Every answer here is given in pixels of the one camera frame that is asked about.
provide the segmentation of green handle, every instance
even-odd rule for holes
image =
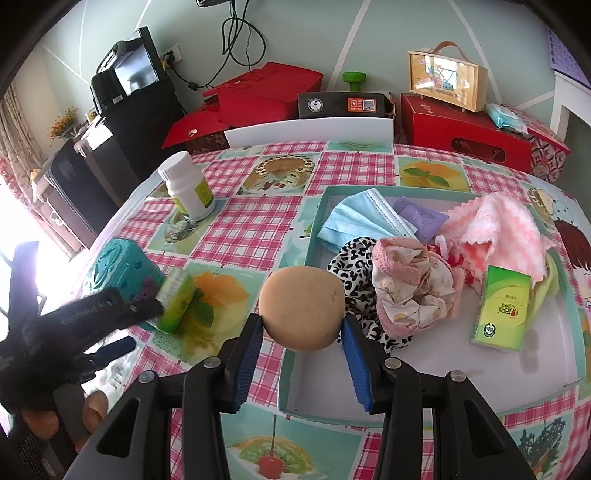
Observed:
[[[367,81],[367,75],[363,72],[344,72],[343,81],[349,84],[351,92],[360,92],[361,84]]]

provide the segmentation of black cable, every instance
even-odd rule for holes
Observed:
[[[267,42],[265,41],[265,37],[263,37],[261,31],[251,24],[248,20],[245,20],[246,17],[246,10],[248,9],[248,4],[251,0],[246,0],[244,4],[244,9],[242,10],[242,17],[238,16],[238,12],[236,11],[236,0],[230,0],[230,17],[225,19],[222,22],[222,55],[225,56],[222,66],[219,67],[217,72],[213,75],[212,79],[209,80],[207,83],[203,85],[198,85],[195,82],[190,82],[189,80],[185,79],[174,67],[174,56],[171,58],[171,52],[164,55],[163,60],[167,63],[170,69],[174,72],[174,74],[184,83],[186,83],[189,88],[193,91],[200,89],[200,88],[207,88],[209,90],[210,87],[213,87],[212,83],[217,78],[217,76],[221,73],[224,67],[227,65],[228,60],[230,58],[238,65],[242,67],[247,67],[250,71],[252,67],[259,64],[267,53]],[[228,35],[226,36],[226,25],[230,22],[230,29],[228,31]],[[246,63],[241,62],[238,60],[233,53],[234,45],[236,44],[244,25],[248,27],[248,39],[246,41]],[[250,55],[248,54],[248,47],[251,43],[252,32],[255,32],[259,38],[261,39],[262,43],[262,53],[256,61],[251,61]]]
[[[187,86],[194,92],[197,91],[199,87],[199,85],[197,85],[197,83],[195,82],[191,82],[189,80],[187,80],[186,78],[184,78],[178,71],[177,69],[174,67],[174,61],[172,59],[170,59],[170,56],[168,54],[164,55],[164,61],[166,62],[166,65],[168,65],[170,67],[170,69],[174,72],[174,74],[180,79],[182,80],[184,83],[187,84]]]
[[[244,4],[244,9],[242,10],[242,17],[238,17],[238,13],[236,11],[236,0],[230,0],[230,17],[225,19],[222,22],[222,55],[225,55],[226,58],[224,59],[222,66],[220,66],[219,69],[217,70],[217,72],[213,75],[212,79],[209,80],[207,83],[200,85],[199,88],[208,87],[208,86],[213,87],[212,82],[217,78],[217,76],[220,74],[220,72],[224,69],[224,67],[227,65],[228,60],[230,58],[232,58],[232,60],[234,60],[234,62],[236,64],[238,64],[242,67],[248,67],[248,69],[250,70],[252,67],[259,64],[261,62],[261,60],[264,58],[265,53],[267,53],[267,42],[265,41],[265,37],[263,37],[261,31],[257,27],[255,27],[253,24],[251,24],[248,20],[245,20],[246,10],[248,9],[248,4],[250,3],[250,1],[251,0],[246,0],[246,2]],[[228,31],[228,36],[226,37],[226,24],[228,22],[230,22],[230,29]],[[248,56],[248,52],[246,53],[247,63],[243,63],[234,56],[234,53],[232,51],[232,49],[234,48],[234,45],[236,44],[236,41],[238,40],[238,37],[240,36],[240,33],[242,32],[244,25],[248,26],[251,34],[252,34],[252,31],[254,30],[255,33],[261,39],[262,53],[261,53],[260,57],[254,62],[250,61],[250,58]],[[248,49],[249,44],[250,44],[250,38],[246,44],[247,49]]]

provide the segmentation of green tissue pack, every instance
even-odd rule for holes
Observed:
[[[187,272],[182,268],[171,267],[156,295],[156,300],[164,307],[164,313],[150,323],[162,332],[175,333],[196,290],[195,282]]]
[[[525,333],[530,285],[529,275],[490,265],[472,342],[518,351]]]

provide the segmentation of red gift box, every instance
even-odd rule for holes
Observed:
[[[419,95],[402,94],[402,127],[410,145],[446,150],[531,172],[531,144],[501,130],[486,112],[462,109]]]
[[[219,103],[215,99],[173,123],[162,148],[183,144],[191,155],[229,148],[224,130],[228,124],[220,122]]]
[[[229,148],[224,130],[296,118],[298,94],[321,83],[319,72],[270,61],[204,92],[206,103],[173,124],[162,148],[182,143],[191,155]]]
[[[319,72],[270,61],[203,96],[217,95],[222,122],[247,127],[296,118],[298,93],[317,92],[321,83]]]
[[[570,149],[536,117],[508,107],[527,127],[525,139],[531,144],[531,172],[539,179],[556,183]]]

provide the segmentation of curtain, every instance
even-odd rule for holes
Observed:
[[[73,251],[33,202],[31,171],[43,167],[43,152],[31,132],[12,84],[0,101],[0,177],[43,231],[68,255]]]

